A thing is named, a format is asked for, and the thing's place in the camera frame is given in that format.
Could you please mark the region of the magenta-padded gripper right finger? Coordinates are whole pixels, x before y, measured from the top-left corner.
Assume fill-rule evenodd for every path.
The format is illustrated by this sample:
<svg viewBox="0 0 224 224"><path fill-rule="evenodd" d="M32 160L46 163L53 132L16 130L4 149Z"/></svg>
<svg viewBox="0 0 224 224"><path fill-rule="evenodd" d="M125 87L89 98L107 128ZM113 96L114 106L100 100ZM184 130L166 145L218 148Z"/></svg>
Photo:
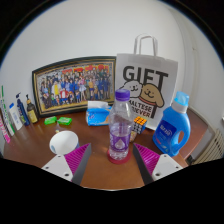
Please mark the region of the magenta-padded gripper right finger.
<svg viewBox="0 0 224 224"><path fill-rule="evenodd" d="M168 154L159 155L137 143L133 144L133 154L145 185L182 169Z"/></svg>

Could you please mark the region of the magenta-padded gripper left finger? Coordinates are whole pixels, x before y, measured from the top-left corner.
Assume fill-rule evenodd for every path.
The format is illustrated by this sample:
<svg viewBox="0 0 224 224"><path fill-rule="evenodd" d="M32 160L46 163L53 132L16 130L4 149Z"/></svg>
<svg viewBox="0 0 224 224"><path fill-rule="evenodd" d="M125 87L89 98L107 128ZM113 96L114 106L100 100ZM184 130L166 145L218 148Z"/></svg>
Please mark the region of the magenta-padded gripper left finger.
<svg viewBox="0 0 224 224"><path fill-rule="evenodd" d="M80 185L91 152L91 144L85 144L66 155L54 156L42 169Z"/></svg>

